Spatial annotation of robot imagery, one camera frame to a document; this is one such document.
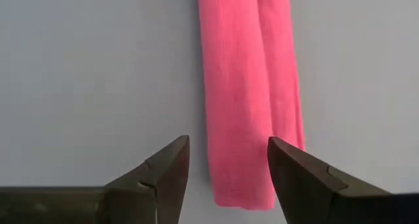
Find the pink towel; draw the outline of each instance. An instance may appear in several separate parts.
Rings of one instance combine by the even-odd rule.
[[[289,0],[198,0],[215,202],[274,207],[266,148],[304,149]]]

